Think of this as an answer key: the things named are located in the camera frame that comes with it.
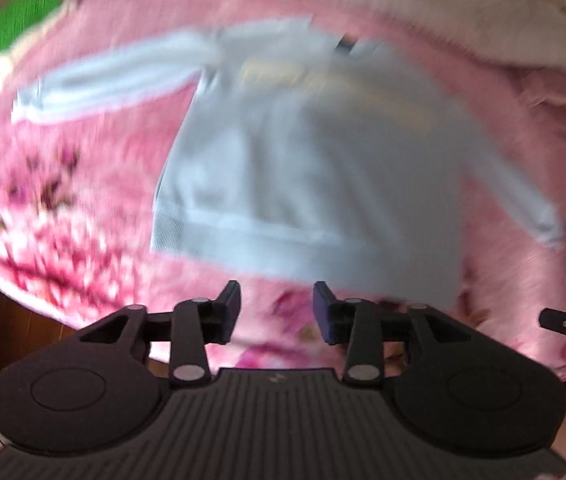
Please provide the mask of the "light blue sweatshirt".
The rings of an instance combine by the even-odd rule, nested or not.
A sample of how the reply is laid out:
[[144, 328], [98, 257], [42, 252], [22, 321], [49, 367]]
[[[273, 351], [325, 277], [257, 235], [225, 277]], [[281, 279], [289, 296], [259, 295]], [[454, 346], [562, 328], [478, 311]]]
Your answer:
[[461, 281], [461, 180], [541, 243], [554, 205], [414, 65], [305, 18], [179, 29], [18, 91], [57, 124], [196, 89], [162, 168], [152, 245], [237, 271], [444, 309]]

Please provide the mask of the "pink floral fleece blanket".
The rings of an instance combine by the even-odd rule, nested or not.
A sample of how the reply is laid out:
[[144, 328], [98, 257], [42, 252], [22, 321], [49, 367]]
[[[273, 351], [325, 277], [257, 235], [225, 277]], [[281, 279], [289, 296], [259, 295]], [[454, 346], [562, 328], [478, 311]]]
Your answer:
[[[387, 41], [424, 68], [466, 102], [566, 218], [566, 134], [553, 113], [528, 107], [518, 70], [334, 0], [79, 0], [0, 93], [1, 292], [80, 328], [125, 304], [168, 310], [237, 278], [243, 312], [232, 344], [212, 346], [213, 368], [340, 367], [341, 351], [319, 344], [311, 287], [150, 252], [154, 189], [193, 88], [65, 125], [10, 122], [16, 89], [83, 55], [180, 27], [308, 14], [334, 32]], [[469, 181], [465, 189], [466, 256], [454, 314], [566, 380], [566, 337], [537, 324], [545, 307], [566, 311], [566, 243], [561, 252], [537, 244], [485, 186]]]

